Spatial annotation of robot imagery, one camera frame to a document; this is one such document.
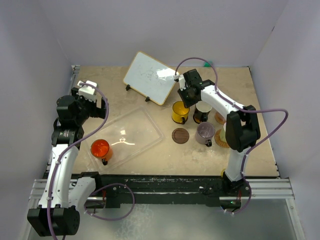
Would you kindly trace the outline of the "white cup black handle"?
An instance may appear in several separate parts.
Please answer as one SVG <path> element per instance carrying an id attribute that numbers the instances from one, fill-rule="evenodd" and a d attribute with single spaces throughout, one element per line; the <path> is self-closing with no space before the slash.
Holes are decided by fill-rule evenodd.
<path id="1" fill-rule="evenodd" d="M 199 101 L 195 104 L 193 120 L 197 123 L 207 122 L 212 106 L 204 101 Z"/>

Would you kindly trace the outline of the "yellow transparent cup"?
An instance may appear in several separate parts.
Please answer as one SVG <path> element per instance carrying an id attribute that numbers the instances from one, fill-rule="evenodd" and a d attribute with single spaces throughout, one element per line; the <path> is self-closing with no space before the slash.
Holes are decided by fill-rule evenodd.
<path id="1" fill-rule="evenodd" d="M 171 118 L 175 123 L 184 125 L 188 120 L 189 112 L 190 108 L 185 107 L 183 101 L 177 101 L 172 106 Z"/>

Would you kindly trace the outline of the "tan cork coaster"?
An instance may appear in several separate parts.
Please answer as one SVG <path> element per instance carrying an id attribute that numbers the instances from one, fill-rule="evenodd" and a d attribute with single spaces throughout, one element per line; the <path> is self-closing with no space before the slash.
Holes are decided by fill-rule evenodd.
<path id="1" fill-rule="evenodd" d="M 226 123 L 225 118 L 219 112 L 215 113 L 214 118 L 221 125 L 224 125 Z"/>

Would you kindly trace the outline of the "purple cup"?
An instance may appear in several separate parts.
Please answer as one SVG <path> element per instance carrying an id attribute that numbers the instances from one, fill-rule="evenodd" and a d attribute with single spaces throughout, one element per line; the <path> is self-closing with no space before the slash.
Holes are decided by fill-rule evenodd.
<path id="1" fill-rule="evenodd" d="M 211 147 L 215 132 L 215 127 L 211 123 L 202 122 L 196 128 L 195 140 L 201 145 Z"/>

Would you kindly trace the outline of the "orange transparent cup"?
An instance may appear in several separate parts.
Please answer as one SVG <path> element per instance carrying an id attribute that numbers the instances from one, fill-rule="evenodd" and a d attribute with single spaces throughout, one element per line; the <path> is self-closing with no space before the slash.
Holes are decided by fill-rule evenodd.
<path id="1" fill-rule="evenodd" d="M 95 140 L 90 146 L 90 153 L 97 159 L 100 159 L 102 164 L 106 166 L 113 156 L 113 150 L 110 144 L 104 139 Z"/>

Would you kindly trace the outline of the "woven rattan coaster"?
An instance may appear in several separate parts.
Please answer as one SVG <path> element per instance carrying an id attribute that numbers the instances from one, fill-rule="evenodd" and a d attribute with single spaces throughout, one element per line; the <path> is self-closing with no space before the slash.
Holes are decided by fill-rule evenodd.
<path id="1" fill-rule="evenodd" d="M 220 132 L 221 132 L 221 129 L 217 130 L 215 135 L 214 135 L 214 140 L 215 140 L 216 144 L 219 145 L 222 148 L 229 148 L 229 145 L 228 145 L 227 142 L 224 143 L 224 142 L 221 141 Z"/>

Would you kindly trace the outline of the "pale yellow cup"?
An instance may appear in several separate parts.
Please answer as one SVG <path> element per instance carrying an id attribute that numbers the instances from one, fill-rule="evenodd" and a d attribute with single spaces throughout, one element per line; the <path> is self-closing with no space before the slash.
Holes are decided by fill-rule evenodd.
<path id="1" fill-rule="evenodd" d="M 223 128 L 221 129 L 221 132 L 220 132 L 220 140 L 224 143 L 227 142 L 226 140 L 226 123 L 223 125 Z"/>

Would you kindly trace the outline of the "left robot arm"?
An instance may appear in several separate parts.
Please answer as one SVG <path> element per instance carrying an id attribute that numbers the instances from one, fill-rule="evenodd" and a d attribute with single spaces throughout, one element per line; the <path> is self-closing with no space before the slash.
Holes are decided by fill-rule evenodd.
<path id="1" fill-rule="evenodd" d="M 96 95 L 101 91 L 96 84 L 81 82 L 79 85 L 56 101 L 58 117 L 51 135 L 51 165 L 46 185 L 37 207 L 27 213 L 28 222 L 39 236 L 55 240 L 77 233 L 88 196 L 98 196 L 103 191 L 97 172 L 82 173 L 75 187 L 70 188 L 81 142 L 92 136 L 91 133 L 84 135 L 83 124 L 88 118 L 107 120 L 109 115 L 104 95 L 101 106 L 97 106 Z"/>

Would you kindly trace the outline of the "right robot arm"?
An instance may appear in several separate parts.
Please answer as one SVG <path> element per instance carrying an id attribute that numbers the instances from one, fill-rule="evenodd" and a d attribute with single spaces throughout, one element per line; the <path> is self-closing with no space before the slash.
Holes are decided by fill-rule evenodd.
<path id="1" fill-rule="evenodd" d="M 177 91 L 184 106 L 191 107 L 203 101 L 215 109 L 225 120 L 225 139 L 231 153 L 224 172 L 228 180 L 222 183 L 222 190 L 228 196 L 240 190 L 240 181 L 244 174 L 247 151 L 256 145 L 261 137 L 256 109 L 252 105 L 244 106 L 224 94 L 211 80 L 202 80 L 196 69 L 184 74 L 174 74 L 179 83 Z"/>

